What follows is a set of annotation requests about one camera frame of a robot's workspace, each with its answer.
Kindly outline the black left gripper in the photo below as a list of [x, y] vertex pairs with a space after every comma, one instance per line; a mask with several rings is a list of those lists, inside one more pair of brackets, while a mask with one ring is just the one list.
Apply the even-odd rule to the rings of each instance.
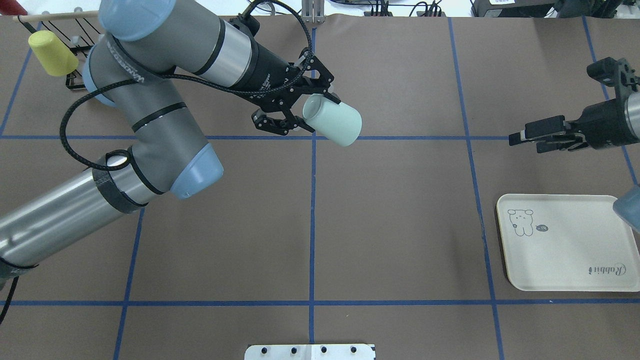
[[254, 127], [263, 132], [286, 136], [297, 129], [314, 133], [316, 130], [291, 111], [302, 95], [319, 94], [335, 104], [341, 99], [334, 91], [335, 77], [310, 48], [301, 51], [299, 59], [288, 63], [256, 40], [250, 40], [251, 55], [244, 75], [236, 82], [235, 90], [243, 92], [268, 91], [290, 84], [290, 95], [251, 96], [251, 103], [259, 107], [251, 115]]

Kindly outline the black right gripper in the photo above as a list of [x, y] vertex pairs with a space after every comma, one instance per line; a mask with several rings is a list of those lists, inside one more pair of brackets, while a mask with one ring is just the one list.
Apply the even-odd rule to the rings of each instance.
[[594, 150], [637, 144], [638, 131], [628, 119], [626, 99], [639, 91], [639, 73], [625, 58], [612, 57], [588, 65], [586, 72], [590, 78], [614, 89], [617, 99], [586, 107], [574, 122], [576, 128], [563, 115], [526, 123], [524, 130], [509, 135], [509, 145], [534, 142], [537, 153], [542, 154], [582, 150], [583, 137]]

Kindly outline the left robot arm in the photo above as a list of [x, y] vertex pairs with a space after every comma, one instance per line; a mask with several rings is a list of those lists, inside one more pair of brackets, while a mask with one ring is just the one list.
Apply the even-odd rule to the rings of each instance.
[[[14, 282], [165, 193], [189, 198], [217, 182], [223, 166], [174, 82], [194, 82], [258, 107], [254, 127], [286, 136], [319, 129], [291, 111], [303, 96], [342, 105], [334, 76], [310, 47], [289, 62], [256, 40], [251, 2], [228, 19], [196, 0], [103, 0], [103, 36], [83, 64], [86, 95], [61, 116], [61, 146], [80, 174], [1, 217], [1, 284]], [[114, 107], [134, 143], [92, 161], [73, 149], [68, 127], [89, 101]]]

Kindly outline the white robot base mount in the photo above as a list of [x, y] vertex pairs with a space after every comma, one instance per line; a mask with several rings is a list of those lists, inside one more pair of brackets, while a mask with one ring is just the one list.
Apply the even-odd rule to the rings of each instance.
[[249, 346], [245, 360], [375, 360], [374, 344], [256, 344]]

